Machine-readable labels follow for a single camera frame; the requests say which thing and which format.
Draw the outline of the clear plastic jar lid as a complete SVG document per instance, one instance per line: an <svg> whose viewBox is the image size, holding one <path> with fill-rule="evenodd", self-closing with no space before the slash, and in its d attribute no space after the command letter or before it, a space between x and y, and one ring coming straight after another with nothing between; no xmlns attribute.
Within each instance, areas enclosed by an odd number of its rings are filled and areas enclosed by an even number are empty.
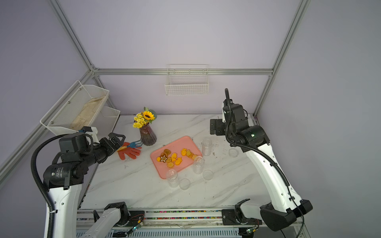
<svg viewBox="0 0 381 238"><path fill-rule="evenodd" d="M235 149L235 148L231 148L231 149L229 150L228 154L229 154L229 156L230 156L231 158L237 158L238 155L239 155L239 151L238 151L237 149Z"/></svg>

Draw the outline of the clear plastic cookie jar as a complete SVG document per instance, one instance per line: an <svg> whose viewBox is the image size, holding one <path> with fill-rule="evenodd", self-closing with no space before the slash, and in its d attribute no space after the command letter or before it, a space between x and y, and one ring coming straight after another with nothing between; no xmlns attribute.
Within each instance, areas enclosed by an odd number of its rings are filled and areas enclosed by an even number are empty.
<svg viewBox="0 0 381 238"><path fill-rule="evenodd" d="M212 140L205 138L202 141L202 154L203 156L209 156L212 153Z"/></svg>

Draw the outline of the clear jar with brown cookies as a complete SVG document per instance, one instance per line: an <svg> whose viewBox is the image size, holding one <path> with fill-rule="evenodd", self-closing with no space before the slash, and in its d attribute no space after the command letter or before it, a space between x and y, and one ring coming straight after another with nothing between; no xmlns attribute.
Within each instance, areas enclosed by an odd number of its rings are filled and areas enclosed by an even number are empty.
<svg viewBox="0 0 381 238"><path fill-rule="evenodd" d="M178 172L176 170L169 170L166 174L166 180L170 187L176 188L179 186Z"/></svg>

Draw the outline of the clear jar with orange cookies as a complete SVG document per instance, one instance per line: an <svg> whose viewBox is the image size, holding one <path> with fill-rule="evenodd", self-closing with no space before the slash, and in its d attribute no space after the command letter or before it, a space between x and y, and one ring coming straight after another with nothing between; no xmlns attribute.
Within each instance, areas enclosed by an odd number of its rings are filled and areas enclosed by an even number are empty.
<svg viewBox="0 0 381 238"><path fill-rule="evenodd" d="M195 174L201 174L203 172L203 168L204 168L204 158L200 156L196 157L193 161L193 166L192 166L193 172Z"/></svg>

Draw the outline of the brown and orange cookies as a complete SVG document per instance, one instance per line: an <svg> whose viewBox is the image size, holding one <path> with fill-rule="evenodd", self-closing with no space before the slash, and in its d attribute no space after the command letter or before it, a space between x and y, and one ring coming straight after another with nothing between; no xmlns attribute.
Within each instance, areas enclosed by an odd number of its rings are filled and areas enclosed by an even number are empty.
<svg viewBox="0 0 381 238"><path fill-rule="evenodd" d="M171 151L169 149L165 149L160 156L157 157L158 162L163 162L163 163L170 163L172 161L171 159Z"/></svg>

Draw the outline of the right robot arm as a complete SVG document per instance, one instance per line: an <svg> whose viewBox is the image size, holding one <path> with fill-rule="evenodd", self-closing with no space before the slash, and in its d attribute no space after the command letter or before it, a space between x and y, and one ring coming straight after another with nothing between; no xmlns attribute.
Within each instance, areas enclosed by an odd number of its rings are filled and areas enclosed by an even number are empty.
<svg viewBox="0 0 381 238"><path fill-rule="evenodd" d="M246 225L256 219L277 232L301 218L303 227L304 216L313 209L311 202L302 199L293 189L278 164L264 129L249 125L245 109L233 103L228 89L225 89L225 97L223 118L210 121L210 134L225 136L231 147L242 150L254 164L270 196L270 202L264 205L254 204L249 198L235 204L234 222Z"/></svg>

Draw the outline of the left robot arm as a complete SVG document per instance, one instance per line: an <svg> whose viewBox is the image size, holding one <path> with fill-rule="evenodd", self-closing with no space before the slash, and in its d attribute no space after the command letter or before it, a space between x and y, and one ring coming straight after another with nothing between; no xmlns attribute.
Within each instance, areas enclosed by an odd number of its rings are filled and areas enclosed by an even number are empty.
<svg viewBox="0 0 381 238"><path fill-rule="evenodd" d="M89 167L105 162L120 149L126 137L110 133L108 138L95 142L83 130L52 137L40 144L31 157L31 173L46 205L44 237L72 238L76 234L79 194ZM58 140L60 151L39 176L37 157L49 143Z"/></svg>

